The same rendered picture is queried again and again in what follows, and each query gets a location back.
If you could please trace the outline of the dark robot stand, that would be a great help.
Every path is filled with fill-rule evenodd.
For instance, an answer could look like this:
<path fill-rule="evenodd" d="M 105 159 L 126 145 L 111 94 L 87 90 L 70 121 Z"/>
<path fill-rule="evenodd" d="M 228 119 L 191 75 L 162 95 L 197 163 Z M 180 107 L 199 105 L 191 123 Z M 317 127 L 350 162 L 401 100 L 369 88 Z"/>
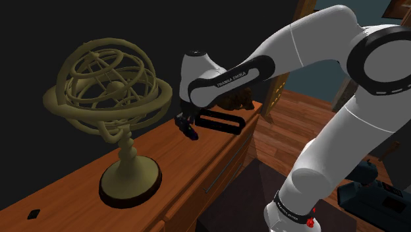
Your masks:
<path fill-rule="evenodd" d="M 263 217 L 286 177 L 258 159 L 198 217 L 195 232 L 269 232 Z M 324 200 L 315 205 L 321 232 L 356 232 L 356 220 Z"/>

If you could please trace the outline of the wooden door frame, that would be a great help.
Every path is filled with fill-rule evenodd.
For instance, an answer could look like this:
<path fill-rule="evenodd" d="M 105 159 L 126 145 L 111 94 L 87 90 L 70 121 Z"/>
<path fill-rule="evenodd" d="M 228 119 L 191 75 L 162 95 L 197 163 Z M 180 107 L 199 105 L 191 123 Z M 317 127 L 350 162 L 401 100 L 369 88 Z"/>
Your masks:
<path fill-rule="evenodd" d="M 300 18 L 312 14 L 316 3 L 317 0 L 298 0 L 292 21 L 294 22 Z M 267 96 L 260 111 L 262 117 L 267 118 L 271 110 L 279 101 L 288 76 L 289 73 L 287 72 L 271 79 Z"/>

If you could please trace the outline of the black rectangular frame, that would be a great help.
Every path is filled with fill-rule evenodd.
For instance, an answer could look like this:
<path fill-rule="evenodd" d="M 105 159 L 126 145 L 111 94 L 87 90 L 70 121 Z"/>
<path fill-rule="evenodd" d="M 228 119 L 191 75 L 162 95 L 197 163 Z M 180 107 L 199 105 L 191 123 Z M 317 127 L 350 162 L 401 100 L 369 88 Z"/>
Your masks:
<path fill-rule="evenodd" d="M 201 118 L 201 116 L 207 116 L 207 117 L 211 117 L 214 119 L 222 119 L 224 121 L 238 123 L 238 126 L 222 123 L 219 121 L 213 121 L 210 119 L 204 119 L 204 118 Z M 229 134 L 239 135 L 242 132 L 242 129 L 246 126 L 246 122 L 242 117 L 239 117 L 236 115 L 230 115 L 230 114 L 221 113 L 218 111 L 212 111 L 209 109 L 201 109 L 196 116 L 195 125 L 198 127 L 212 129 L 215 131 L 221 131 L 221 132 L 226 132 Z"/>

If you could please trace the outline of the brown lumpy figure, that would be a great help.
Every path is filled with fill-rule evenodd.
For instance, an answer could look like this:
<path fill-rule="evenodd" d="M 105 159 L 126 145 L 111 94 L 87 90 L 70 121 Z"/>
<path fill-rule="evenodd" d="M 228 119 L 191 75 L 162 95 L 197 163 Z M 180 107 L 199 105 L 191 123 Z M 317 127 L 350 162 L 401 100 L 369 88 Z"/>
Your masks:
<path fill-rule="evenodd" d="M 245 88 L 237 92 L 233 92 L 219 100 L 217 105 L 228 111 L 239 109 L 253 110 L 254 104 L 252 103 L 252 90 L 250 88 Z"/>

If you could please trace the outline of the brass armillary sphere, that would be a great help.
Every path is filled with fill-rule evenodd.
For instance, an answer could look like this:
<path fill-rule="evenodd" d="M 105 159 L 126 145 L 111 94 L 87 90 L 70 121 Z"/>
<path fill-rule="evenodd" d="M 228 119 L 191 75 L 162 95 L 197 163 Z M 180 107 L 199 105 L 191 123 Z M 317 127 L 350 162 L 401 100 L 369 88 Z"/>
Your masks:
<path fill-rule="evenodd" d="M 156 77 L 151 60 L 137 45 L 102 38 L 83 43 L 67 57 L 43 104 L 76 129 L 118 144 L 119 160 L 103 172 L 99 197 L 123 209 L 146 202 L 160 188 L 158 163 L 137 154 L 131 134 L 158 122 L 172 95 L 171 86 Z"/>

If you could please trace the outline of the dark blue appliance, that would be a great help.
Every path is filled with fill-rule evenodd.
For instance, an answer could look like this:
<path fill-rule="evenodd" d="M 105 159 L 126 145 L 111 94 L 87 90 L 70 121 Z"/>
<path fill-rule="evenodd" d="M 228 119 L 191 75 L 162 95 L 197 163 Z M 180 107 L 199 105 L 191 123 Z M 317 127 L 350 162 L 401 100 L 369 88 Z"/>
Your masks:
<path fill-rule="evenodd" d="M 377 176 L 375 164 L 361 161 L 337 188 L 338 205 L 385 232 L 411 232 L 411 194 Z"/>

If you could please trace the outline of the wooden chest of drawers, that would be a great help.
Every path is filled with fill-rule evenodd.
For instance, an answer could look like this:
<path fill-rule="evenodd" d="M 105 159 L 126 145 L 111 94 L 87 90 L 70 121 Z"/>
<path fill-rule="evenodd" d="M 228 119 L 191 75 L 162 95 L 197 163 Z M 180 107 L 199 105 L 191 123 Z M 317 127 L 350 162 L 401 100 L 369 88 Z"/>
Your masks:
<path fill-rule="evenodd" d="M 170 120 L 135 139 L 138 153 L 155 160 L 163 176 L 159 190 L 139 206 L 115 209 L 100 200 L 101 175 L 119 159 L 113 150 L 1 210 L 0 232 L 165 232 L 163 214 L 215 158 L 251 133 L 262 104 L 254 107 L 235 111 L 247 122 L 239 136 L 196 127 L 199 139 L 191 141 Z M 38 217 L 27 220 L 35 209 Z"/>

